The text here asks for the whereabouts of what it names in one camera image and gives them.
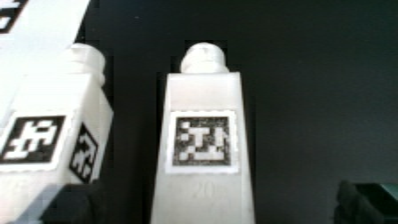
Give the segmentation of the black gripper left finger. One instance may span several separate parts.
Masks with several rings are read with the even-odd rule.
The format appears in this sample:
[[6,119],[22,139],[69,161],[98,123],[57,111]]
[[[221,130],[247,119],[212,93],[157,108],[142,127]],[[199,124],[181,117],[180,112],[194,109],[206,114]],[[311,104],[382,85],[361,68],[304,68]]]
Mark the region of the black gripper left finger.
[[68,184],[43,212],[43,224],[107,224],[103,184]]

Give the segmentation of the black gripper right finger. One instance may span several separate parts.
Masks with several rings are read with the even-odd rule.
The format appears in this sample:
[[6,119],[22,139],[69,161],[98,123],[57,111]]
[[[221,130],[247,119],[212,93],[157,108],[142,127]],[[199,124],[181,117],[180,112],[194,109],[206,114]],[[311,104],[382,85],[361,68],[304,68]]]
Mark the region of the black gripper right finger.
[[334,224],[398,224],[398,183],[340,183]]

